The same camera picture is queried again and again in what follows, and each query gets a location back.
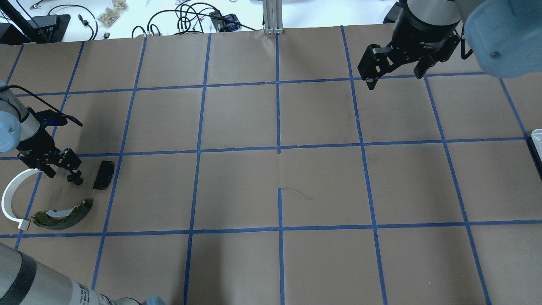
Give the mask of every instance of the dark green object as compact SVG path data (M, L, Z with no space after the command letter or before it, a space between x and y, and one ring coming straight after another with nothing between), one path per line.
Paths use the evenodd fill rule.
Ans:
M44 212L37 212L32 217L32 222L42 228L49 230L65 230L78 224L85 218L88 212L91 211L93 199L87 198L83 202L73 208L70 214L64 218L55 219L47 216Z

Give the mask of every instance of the cable connector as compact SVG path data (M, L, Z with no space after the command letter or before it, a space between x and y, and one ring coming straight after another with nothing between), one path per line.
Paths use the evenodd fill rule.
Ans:
M88 21L83 20L83 17L81 16L81 14L77 15L77 17L79 18L79 21L81 21L81 23L82 23L85 27L88 25Z

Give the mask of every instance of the white floor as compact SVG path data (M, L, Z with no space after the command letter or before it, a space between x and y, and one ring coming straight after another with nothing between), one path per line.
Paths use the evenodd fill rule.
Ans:
M9 2L19 8L15 0ZM19 0L25 10L31 16L46 15L47 12L61 4L79 4L86 6L97 17L107 6L112 7L111 0L44 0L40 3L40 9L29 10L30 6L37 0ZM188 1L189 4L196 3L197 0ZM240 22L255 28L262 28L263 8L259 0L205 0L209 4L217 7L223 15L235 14ZM96 39L102 39L104 32L110 32L110 38L130 37L132 29L135 26L146 28L149 18L156 12L167 9L174 9L177 6L176 0L127 0L128 10L113 24L106 28L98 23L98 35ZM283 0L283 22L285 28L312 28L312 27L332 27L349 26L353 24L374 24L382 23L384 16L395 3L395 0ZM89 20L91 25L92 17L81 8L70 7L56 9L52 14L70 14L72 20L64 37L64 41L87 40L91 31L84 27L78 20L77 15L81 14L83 18ZM174 12L165 12L155 17L152 23L156 24L162 34L172 35L177 32L177 18ZM211 32L211 22L208 17L204 20L204 31Z

